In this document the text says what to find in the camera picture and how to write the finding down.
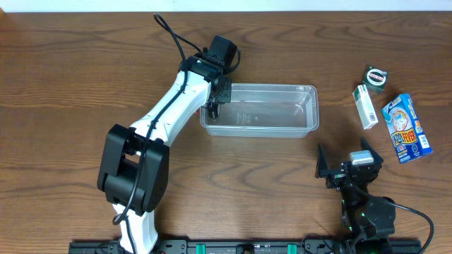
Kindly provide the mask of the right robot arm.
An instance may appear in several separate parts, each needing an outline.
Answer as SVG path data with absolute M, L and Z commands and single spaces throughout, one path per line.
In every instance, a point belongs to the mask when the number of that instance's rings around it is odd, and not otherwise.
M 388 236 L 395 232 L 395 208 L 385 197 L 369 194 L 383 158 L 364 139 L 361 150 L 351 152 L 340 167 L 330 168 L 321 145 L 318 146 L 316 177 L 326 180 L 326 187 L 340 192 L 342 220 L 349 233 L 333 244 L 334 253 L 391 253 Z

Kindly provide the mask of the black bottle white cap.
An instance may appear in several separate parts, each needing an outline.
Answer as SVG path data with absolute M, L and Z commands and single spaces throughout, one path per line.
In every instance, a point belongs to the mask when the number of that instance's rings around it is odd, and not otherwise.
M 220 114 L 220 105 L 216 103 L 209 103 L 207 106 L 208 116 L 212 119 L 216 119 Z

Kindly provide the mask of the clear plastic container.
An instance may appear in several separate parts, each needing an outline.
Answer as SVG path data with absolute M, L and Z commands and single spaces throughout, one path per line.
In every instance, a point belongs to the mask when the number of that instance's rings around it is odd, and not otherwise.
M 317 89 L 313 85 L 232 84 L 232 100 L 216 118 L 200 108 L 200 124 L 209 135 L 303 138 L 319 127 Z

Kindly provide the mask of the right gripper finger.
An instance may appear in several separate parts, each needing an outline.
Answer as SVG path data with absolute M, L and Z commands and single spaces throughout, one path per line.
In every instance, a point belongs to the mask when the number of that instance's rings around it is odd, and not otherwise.
M 328 175 L 328 162 L 326 160 L 322 145 L 318 145 L 318 159 L 316 164 L 316 176 Z
M 360 144 L 362 150 L 368 150 L 370 152 L 375 163 L 382 163 L 382 157 L 372 148 L 364 137 L 361 137 Z

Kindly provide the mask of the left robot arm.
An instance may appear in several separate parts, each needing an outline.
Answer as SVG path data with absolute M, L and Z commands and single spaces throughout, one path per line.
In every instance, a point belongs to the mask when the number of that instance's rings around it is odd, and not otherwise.
M 230 56 L 197 53 L 182 62 L 171 88 L 140 120 L 114 125 L 105 140 L 97 187 L 112 203 L 125 253 L 150 253 L 157 243 L 154 211 L 167 187 L 170 146 L 202 106 L 219 114 L 231 100 Z

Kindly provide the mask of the dark green round-label box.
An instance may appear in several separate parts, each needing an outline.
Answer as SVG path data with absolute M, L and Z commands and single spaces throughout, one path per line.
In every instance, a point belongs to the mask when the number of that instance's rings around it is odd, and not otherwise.
M 362 83 L 370 90 L 382 92 L 387 81 L 388 73 L 386 71 L 368 65 L 364 72 Z

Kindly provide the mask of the blue Kool Fever box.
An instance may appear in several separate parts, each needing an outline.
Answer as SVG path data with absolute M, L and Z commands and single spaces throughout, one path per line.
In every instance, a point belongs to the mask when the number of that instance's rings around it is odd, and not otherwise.
M 401 164 L 433 153 L 408 93 L 398 95 L 381 111 Z

